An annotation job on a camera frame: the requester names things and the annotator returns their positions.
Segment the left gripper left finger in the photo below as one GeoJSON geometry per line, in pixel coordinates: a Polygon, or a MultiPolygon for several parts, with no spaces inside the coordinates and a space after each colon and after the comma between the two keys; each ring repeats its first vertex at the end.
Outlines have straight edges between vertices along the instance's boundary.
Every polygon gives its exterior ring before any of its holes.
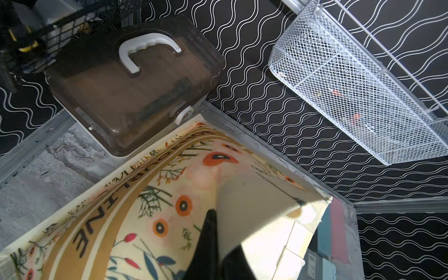
{"type": "Polygon", "coordinates": [[[217,212],[208,210],[194,256],[183,279],[217,280],[218,262],[217,212]]]}

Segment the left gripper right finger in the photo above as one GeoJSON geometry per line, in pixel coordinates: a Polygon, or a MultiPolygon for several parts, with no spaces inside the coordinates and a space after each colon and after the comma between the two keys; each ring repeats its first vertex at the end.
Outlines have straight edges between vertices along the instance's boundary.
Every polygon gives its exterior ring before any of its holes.
{"type": "Polygon", "coordinates": [[[223,280],[255,280],[241,245],[231,251],[221,265],[223,280]]]}

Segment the cream canvas tote bag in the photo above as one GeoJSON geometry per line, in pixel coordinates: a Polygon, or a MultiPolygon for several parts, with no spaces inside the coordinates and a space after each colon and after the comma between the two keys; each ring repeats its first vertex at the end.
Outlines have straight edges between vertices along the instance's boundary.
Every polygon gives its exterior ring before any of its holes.
{"type": "Polygon", "coordinates": [[[332,196],[201,115],[1,252],[3,280],[183,280],[208,210],[224,258],[280,218],[314,234],[332,196]]]}

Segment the grey pencil case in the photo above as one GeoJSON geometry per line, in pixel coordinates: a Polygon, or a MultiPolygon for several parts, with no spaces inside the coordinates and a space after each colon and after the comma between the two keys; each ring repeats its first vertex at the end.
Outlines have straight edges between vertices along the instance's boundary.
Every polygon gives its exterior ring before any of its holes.
{"type": "Polygon", "coordinates": [[[297,280],[322,280],[322,258],[315,252],[307,250],[304,261],[305,264],[297,280]]]}

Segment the light blue pencil case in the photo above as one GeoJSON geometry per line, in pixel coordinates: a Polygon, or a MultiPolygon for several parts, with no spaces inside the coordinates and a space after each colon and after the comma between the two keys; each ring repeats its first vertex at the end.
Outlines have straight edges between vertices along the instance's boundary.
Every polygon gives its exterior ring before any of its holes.
{"type": "Polygon", "coordinates": [[[322,280],[336,280],[336,266],[327,259],[322,259],[322,280]]]}

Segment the teal translucent pencil case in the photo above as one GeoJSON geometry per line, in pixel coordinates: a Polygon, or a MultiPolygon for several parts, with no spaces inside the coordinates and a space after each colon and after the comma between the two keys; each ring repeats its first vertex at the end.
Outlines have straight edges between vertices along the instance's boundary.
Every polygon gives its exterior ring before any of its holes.
{"type": "Polygon", "coordinates": [[[332,254],[331,211],[330,206],[325,210],[317,228],[317,252],[329,259],[332,254]]]}

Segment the pink pencil case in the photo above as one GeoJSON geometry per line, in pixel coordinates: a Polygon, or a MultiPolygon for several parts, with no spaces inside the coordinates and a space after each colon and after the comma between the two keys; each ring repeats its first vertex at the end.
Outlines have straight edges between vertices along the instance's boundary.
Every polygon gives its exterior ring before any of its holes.
{"type": "Polygon", "coordinates": [[[330,204],[331,258],[343,264],[349,263],[344,204],[334,198],[330,204]]]}

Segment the brown lidded storage box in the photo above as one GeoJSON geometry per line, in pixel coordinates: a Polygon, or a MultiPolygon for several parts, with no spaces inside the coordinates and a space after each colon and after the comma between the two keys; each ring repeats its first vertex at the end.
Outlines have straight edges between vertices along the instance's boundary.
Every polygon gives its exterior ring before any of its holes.
{"type": "Polygon", "coordinates": [[[224,67],[213,44],[177,15],[74,40],[46,74],[57,101],[123,158],[189,115],[224,67]]]}

